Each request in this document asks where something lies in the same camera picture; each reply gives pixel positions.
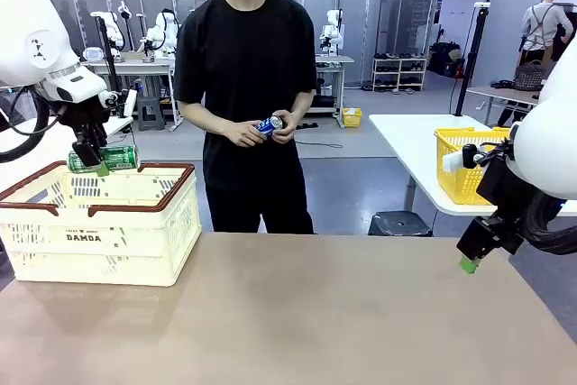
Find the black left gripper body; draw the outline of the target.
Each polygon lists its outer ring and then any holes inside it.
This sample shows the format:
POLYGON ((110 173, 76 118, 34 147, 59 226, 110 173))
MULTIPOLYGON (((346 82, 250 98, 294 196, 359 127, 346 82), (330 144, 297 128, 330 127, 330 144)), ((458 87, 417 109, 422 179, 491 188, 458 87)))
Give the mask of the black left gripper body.
POLYGON ((61 124, 72 129, 76 142, 95 142, 93 127, 104 127, 111 109, 103 107, 100 99, 95 96, 80 103, 54 102, 53 112, 61 124))

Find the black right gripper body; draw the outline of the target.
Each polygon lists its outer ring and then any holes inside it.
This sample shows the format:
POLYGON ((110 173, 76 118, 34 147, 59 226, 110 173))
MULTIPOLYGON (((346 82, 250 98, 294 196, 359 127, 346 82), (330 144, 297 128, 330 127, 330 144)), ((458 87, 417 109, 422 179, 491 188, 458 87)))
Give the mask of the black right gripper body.
POLYGON ((525 241, 512 220, 476 216, 464 231, 456 248, 469 260, 481 260, 491 251, 502 248, 515 254, 525 241))

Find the person's right hand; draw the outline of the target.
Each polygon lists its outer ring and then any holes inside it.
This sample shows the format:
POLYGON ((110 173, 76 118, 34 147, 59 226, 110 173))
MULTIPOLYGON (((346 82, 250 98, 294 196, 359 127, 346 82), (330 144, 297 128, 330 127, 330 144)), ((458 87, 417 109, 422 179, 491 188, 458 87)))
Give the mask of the person's right hand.
POLYGON ((220 134, 236 146, 253 147, 266 141, 266 136, 257 129, 259 123, 258 120, 240 123, 225 120, 220 127, 220 134))

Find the person's left hand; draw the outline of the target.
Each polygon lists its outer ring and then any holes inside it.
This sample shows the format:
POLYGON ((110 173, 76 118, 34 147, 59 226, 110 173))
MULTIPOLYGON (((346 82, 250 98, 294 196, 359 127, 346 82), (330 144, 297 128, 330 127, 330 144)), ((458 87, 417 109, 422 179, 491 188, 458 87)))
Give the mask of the person's left hand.
POLYGON ((295 113, 287 110, 278 110, 273 115, 282 121, 282 127, 272 133, 272 140, 280 144, 287 144, 294 138, 298 117, 295 113))

